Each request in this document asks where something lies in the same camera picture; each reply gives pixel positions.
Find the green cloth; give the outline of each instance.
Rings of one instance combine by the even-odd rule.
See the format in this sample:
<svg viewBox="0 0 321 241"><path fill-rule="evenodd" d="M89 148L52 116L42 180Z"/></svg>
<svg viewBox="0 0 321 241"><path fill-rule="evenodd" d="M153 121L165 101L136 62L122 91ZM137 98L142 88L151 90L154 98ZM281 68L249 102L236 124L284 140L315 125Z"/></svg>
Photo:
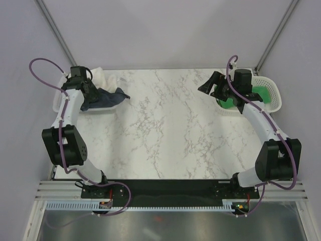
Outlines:
<svg viewBox="0 0 321 241"><path fill-rule="evenodd" d="M264 104L271 103L270 93L269 93L268 89L265 86L254 86L252 88L252 92L253 93L258 93L261 96L261 98L263 99L263 103ZM227 101L219 100L218 104L224 109L229 109L229 108L232 108L232 107L235 106L233 104L233 100L231 98L228 98Z"/></svg>

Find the metal floor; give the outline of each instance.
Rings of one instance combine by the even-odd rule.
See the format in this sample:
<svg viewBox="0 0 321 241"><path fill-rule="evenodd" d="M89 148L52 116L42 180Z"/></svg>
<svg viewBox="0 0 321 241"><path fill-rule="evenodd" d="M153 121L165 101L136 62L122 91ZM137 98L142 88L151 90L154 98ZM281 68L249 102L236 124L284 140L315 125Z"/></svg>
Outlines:
<svg viewBox="0 0 321 241"><path fill-rule="evenodd" d="M51 225L60 226L84 213L46 211L46 217ZM295 203L263 203L247 218L219 212L127 211L112 217L88 216L57 230L43 225L40 234L39 241L306 240Z"/></svg>

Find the white marble surface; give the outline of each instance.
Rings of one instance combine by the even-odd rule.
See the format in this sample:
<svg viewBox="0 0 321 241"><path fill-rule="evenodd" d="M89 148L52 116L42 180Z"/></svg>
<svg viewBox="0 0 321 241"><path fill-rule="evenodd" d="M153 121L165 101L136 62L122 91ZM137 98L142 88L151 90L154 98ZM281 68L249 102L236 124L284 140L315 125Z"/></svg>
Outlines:
<svg viewBox="0 0 321 241"><path fill-rule="evenodd" d="M261 144L250 123L219 115L215 99L197 91L213 71L107 71L131 99L79 115L89 159L109 179L230 178L251 168ZM66 178L60 167L55 178Z"/></svg>

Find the white basket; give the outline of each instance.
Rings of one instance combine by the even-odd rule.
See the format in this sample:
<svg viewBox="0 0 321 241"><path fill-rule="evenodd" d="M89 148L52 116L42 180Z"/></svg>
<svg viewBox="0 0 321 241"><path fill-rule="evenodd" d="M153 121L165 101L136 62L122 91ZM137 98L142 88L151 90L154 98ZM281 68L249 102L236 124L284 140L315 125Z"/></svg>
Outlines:
<svg viewBox="0 0 321 241"><path fill-rule="evenodd" d="M282 106L282 100L280 92L273 82L273 80L263 77L263 76L252 76L252 85L253 86L265 86L270 94L271 103L266 104L266 110L269 113L273 113L278 111ZM214 105L217 109L217 112L221 115L229 115L229 116L239 116L241 113L236 107L232 107L230 109L224 109L219 106L219 104L215 101Z"/></svg>

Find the blue cloth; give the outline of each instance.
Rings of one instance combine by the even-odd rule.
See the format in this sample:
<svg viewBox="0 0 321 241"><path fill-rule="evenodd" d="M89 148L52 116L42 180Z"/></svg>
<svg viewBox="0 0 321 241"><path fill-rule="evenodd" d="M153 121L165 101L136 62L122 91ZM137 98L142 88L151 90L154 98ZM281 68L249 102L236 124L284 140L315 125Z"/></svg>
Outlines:
<svg viewBox="0 0 321 241"><path fill-rule="evenodd" d="M99 99L94 103L84 102L80 108L82 111L90 108L109 108L120 104L125 99L130 99L130 96L125 94L121 88L117 88L115 93L109 93L102 88L99 88L98 92L100 94Z"/></svg>

